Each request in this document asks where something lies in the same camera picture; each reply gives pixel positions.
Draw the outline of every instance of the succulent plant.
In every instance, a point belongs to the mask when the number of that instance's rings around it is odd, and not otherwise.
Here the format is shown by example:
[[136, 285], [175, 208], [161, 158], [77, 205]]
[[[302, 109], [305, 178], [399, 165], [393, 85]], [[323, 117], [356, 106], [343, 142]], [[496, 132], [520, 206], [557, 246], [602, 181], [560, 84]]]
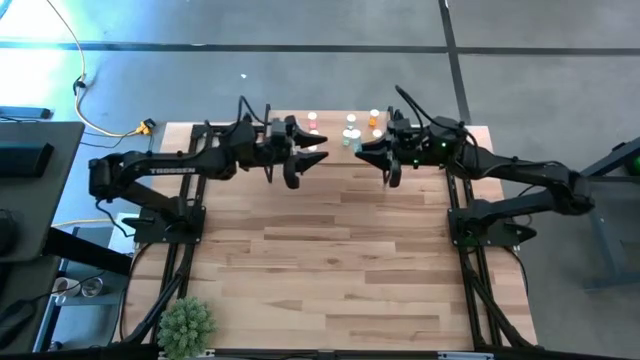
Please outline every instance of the succulent plant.
[[178, 299], [162, 313], [158, 344], [164, 347], [167, 358], [182, 360], [202, 354], [215, 331], [215, 321], [206, 303], [195, 297]]

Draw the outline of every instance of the logo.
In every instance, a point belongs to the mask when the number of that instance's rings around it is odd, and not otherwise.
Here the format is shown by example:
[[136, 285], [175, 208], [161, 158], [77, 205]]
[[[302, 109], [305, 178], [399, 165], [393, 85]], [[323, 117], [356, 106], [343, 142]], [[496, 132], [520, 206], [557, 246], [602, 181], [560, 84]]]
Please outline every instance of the logo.
[[152, 175], [195, 174], [196, 168], [149, 169]]

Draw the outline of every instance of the concrete floor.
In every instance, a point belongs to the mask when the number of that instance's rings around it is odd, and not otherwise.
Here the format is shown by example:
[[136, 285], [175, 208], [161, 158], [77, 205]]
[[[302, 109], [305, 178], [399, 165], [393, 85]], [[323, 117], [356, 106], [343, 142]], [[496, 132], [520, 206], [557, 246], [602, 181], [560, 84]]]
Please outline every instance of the concrete floor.
[[[41, 4], [15, 1], [0, 20], [0, 40], [70, 41]], [[58, 0], [83, 41], [444, 46], [437, 0]], [[458, 46], [640, 47], [635, 0], [450, 0]], [[370, 109], [404, 106], [402, 85], [432, 114], [459, 117], [447, 54], [115, 52], [86, 53], [92, 82], [85, 115], [125, 132], [139, 121], [229, 119], [244, 94], [256, 108]], [[5, 105], [53, 108], [71, 121], [71, 83], [79, 56], [63, 50], [0, 50]], [[640, 57], [460, 56], [475, 125], [490, 126], [496, 152], [559, 160], [582, 169], [614, 145], [640, 135]], [[110, 139], [85, 136], [91, 143]], [[147, 138], [115, 150], [81, 147], [56, 221], [102, 217], [87, 194], [87, 161], [114, 151], [146, 150]], [[523, 186], [504, 183], [506, 196]], [[607, 198], [637, 213], [637, 187]], [[116, 202], [110, 210], [131, 211]], [[617, 216], [616, 238], [637, 240], [634, 219]], [[640, 358], [640, 285], [587, 293], [602, 275], [586, 217], [534, 216], [539, 235], [523, 246], [530, 303], [541, 345], [560, 351]]]

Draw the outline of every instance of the wooden table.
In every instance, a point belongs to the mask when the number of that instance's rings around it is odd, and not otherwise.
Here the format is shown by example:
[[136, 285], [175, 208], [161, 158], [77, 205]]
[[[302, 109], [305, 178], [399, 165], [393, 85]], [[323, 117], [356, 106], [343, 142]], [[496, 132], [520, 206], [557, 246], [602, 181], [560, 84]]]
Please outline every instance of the wooden table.
[[[214, 309], [220, 331], [210, 347], [472, 349], [460, 263], [445, 222], [443, 171], [406, 167], [400, 187], [385, 189], [381, 172], [342, 146], [348, 112], [316, 113], [318, 130], [329, 137], [318, 150], [330, 156], [301, 177], [300, 189], [286, 187], [280, 166], [273, 184], [262, 169], [207, 183], [207, 222], [189, 295]], [[368, 112], [353, 113], [370, 138]], [[307, 111], [271, 112], [272, 118], [290, 114], [307, 127]], [[384, 126], [386, 113], [378, 123]], [[167, 124], [161, 151], [186, 150], [192, 125]], [[470, 130], [491, 149], [487, 127]], [[156, 177], [153, 188], [175, 196], [180, 182]], [[496, 179], [474, 182], [474, 193], [503, 196]], [[167, 245], [155, 244], [138, 263], [126, 333], [158, 296], [166, 252]], [[499, 248], [488, 248], [487, 259], [497, 303], [535, 343], [518, 263]], [[480, 312], [488, 340], [483, 307]]]

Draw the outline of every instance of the white cable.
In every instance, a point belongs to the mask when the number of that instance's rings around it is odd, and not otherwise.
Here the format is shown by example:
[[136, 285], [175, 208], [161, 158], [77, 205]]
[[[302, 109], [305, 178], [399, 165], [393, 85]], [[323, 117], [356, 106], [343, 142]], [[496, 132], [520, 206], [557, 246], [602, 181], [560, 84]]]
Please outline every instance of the white cable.
[[[64, 19], [64, 17], [62, 17], [60, 12], [58, 12], [58, 9], [56, 9], [56, 7], [51, 3], [50, 0], [45, 0], [45, 1], [49, 4], [49, 6], [51, 6], [51, 9], [56, 13], [56, 15], [58, 15], [58, 17], [60, 18], [60, 21], [62, 21], [64, 26], [66, 26], [67, 30], [69, 30], [69, 33], [73, 37], [73, 41], [76, 42], [76, 46], [78, 47], [78, 51], [80, 52], [80, 58], [82, 60], [82, 73], [80, 73], [80, 79], [78, 81], [81, 83], [84, 83], [85, 73], [86, 73], [86, 61], [84, 58], [84, 52], [82, 51], [82, 47], [80, 46], [80, 42], [78, 41], [76, 34], [73, 32], [73, 30], [71, 30], [71, 26], [69, 26], [69, 24]], [[82, 115], [82, 112], [80, 111], [80, 88], [79, 87], [76, 88], [75, 109], [76, 109], [76, 114], [78, 114], [78, 117], [80, 118], [80, 120], [82, 120], [83, 123], [85, 123], [85, 125], [89, 126], [90, 128], [104, 135], [111, 136], [111, 137], [125, 137], [125, 136], [136, 135], [139, 133], [137, 130], [133, 130], [126, 134], [115, 134], [92, 124], [89, 120], [87, 120], [87, 118], [84, 115]]]
[[76, 224], [90, 224], [90, 223], [101, 223], [101, 222], [110, 223], [111, 220], [109, 220], [109, 219], [71, 220], [71, 221], [65, 221], [65, 222], [62, 222], [62, 223], [53, 224], [53, 225], [51, 225], [51, 227], [65, 227], [65, 226], [76, 225]]

